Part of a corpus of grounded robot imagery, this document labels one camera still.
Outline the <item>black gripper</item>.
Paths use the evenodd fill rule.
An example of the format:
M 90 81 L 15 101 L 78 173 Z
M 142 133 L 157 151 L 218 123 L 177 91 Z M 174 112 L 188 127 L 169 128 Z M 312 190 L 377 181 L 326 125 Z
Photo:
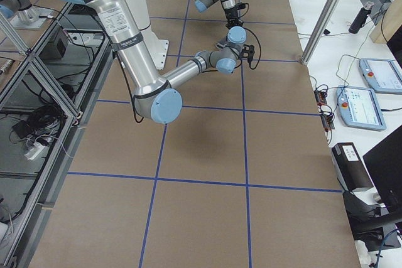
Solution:
M 227 23 L 225 25 L 226 28 L 232 28 L 234 26 L 240 26 L 240 27 L 243 26 L 241 15 L 239 14 L 239 11 L 236 10 L 235 6 L 230 9 L 225 9 L 224 12 L 227 20 Z

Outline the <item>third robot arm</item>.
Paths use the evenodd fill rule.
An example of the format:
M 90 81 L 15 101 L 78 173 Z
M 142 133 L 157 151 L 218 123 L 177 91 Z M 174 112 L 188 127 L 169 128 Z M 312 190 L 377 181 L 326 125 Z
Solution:
M 1 13 L 16 29 L 38 30 L 45 22 L 30 0 L 1 0 Z

